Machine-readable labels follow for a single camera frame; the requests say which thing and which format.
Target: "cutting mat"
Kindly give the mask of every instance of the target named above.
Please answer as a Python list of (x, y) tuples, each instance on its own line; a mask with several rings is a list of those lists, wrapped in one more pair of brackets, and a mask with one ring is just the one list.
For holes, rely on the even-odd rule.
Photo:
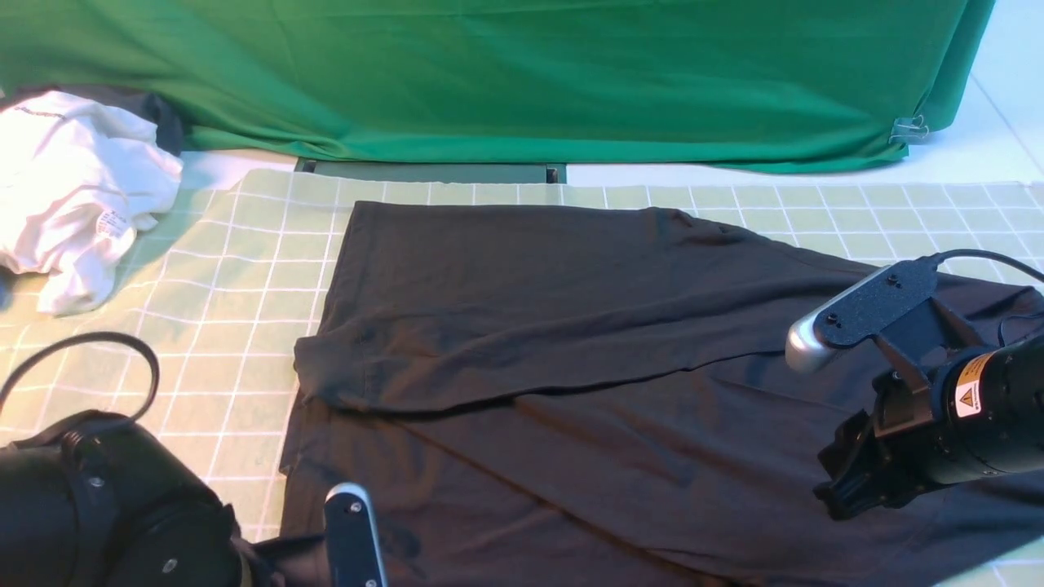
[[(75, 332), (114, 329), (161, 357), (160, 396), (144, 424), (232, 502), (247, 538), (278, 531), (277, 472), (295, 393), (292, 349), (318, 327), (353, 206), (361, 199), (430, 205), (679, 208), (772, 238), (874, 264), (981, 248), (1044, 265), (1044, 186), (806, 186), (574, 188), (389, 184), (259, 169), (228, 191), (183, 191), (141, 235), (101, 309), (35, 313), (44, 278), (22, 278), (0, 313), (0, 367)], [(1025, 276), (982, 260), (948, 271), (1006, 283)], [(88, 407), (132, 412), (148, 373), (141, 359), (98, 345), (58, 353), (31, 372), (0, 417), (0, 441), (23, 438)], [(951, 582), (1044, 584), (1044, 541)]]

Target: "black cable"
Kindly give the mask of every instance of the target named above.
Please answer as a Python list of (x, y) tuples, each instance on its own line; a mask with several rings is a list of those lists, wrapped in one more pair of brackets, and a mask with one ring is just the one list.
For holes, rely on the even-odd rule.
[(116, 343), (118, 345), (130, 347), (141, 356), (145, 357), (146, 361), (148, 361), (148, 368), (151, 371), (152, 378), (149, 382), (148, 395), (145, 397), (145, 402), (138, 408), (138, 412), (134, 413), (133, 416), (122, 422), (128, 424), (141, 419), (141, 417), (148, 412), (148, 408), (152, 406), (152, 402), (156, 401), (156, 394), (160, 389), (160, 359), (157, 358), (156, 353), (147, 344), (145, 344), (144, 341), (122, 332), (106, 331), (88, 332), (86, 334), (70, 336), (44, 348), (34, 355), (25, 359), (15, 371), (11, 371), (10, 375), (7, 376), (7, 380), (4, 381), (3, 386), (0, 388), (0, 413), (3, 412), (3, 406), (7, 401), (7, 396), (9, 396), (15, 390), (15, 385), (18, 384), (19, 380), (21, 380), (22, 377), (29, 372), (29, 370), (40, 363), (40, 361), (63, 349), (88, 343)]
[(977, 257), (979, 259), (997, 261), (998, 263), (1003, 263), (1010, 267), (1015, 267), (1037, 281), (1044, 283), (1044, 273), (1035, 269), (1022, 261), (1013, 259), (1007, 255), (1001, 255), (1000, 253), (994, 253), (992, 251), (979, 251), (978, 249), (954, 249), (953, 251), (947, 251), (945, 253), (936, 253), (928, 258), (934, 261), (935, 265), (939, 266), (954, 257)]
[[(1037, 281), (1044, 283), (1044, 273), (1035, 269), (1034, 267), (1027, 265), (1026, 263), (1023, 263), (1022, 261), (1013, 259), (1007, 255), (1001, 255), (1000, 253), (994, 253), (992, 251), (980, 251), (978, 249), (954, 249), (952, 251), (946, 251), (945, 253), (936, 253), (934, 255), (930, 255), (928, 259), (934, 262), (935, 266), (938, 267), (939, 265), (946, 262), (948, 259), (953, 259), (955, 257), (976, 257), (979, 259), (989, 259), (991, 261), (997, 261), (998, 263), (1003, 263), (1007, 266), (1015, 267), (1020, 272), (1028, 275), (1029, 277), (1036, 279)], [(1034, 320), (1038, 318), (1044, 318), (1044, 312), (1037, 312), (1033, 314), (1010, 315), (1001, 319), (1000, 324), (997, 325), (997, 342), (1000, 343), (1001, 347), (1006, 345), (1004, 341), (1004, 325), (1007, 323), (1009, 320)]]

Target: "yellow warning sticker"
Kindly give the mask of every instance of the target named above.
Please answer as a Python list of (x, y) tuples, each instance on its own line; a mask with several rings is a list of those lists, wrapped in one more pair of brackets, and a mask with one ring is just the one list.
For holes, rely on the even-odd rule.
[(957, 418), (968, 418), (982, 412), (979, 382), (982, 379), (982, 371), (992, 356), (993, 353), (979, 355), (968, 361), (968, 365), (960, 371), (960, 376), (957, 377), (957, 386), (953, 391), (953, 403), (956, 407)]

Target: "green cloth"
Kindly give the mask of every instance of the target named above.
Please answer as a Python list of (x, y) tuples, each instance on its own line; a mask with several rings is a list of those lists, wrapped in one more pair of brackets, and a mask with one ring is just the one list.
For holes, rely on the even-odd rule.
[(152, 91), (201, 149), (844, 171), (952, 121), (993, 2), (4, 2), (0, 85)]

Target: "black cloth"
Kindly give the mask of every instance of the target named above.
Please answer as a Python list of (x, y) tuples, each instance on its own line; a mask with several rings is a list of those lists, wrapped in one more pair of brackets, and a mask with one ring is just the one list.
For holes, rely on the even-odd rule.
[[(295, 348), (281, 533), (359, 483), (396, 587), (929, 585), (1036, 540), (1041, 474), (849, 522), (813, 497), (887, 365), (863, 345), (800, 375), (786, 332), (871, 268), (675, 210), (359, 203)], [(941, 298), (988, 339), (1044, 309)]]
[(9, 96), (0, 98), (0, 110), (51, 91), (65, 92), (100, 104), (122, 108), (139, 118), (148, 120), (156, 124), (156, 146), (175, 157), (182, 155), (185, 145), (182, 119), (167, 100), (151, 92), (92, 84), (27, 86), (19, 88)]

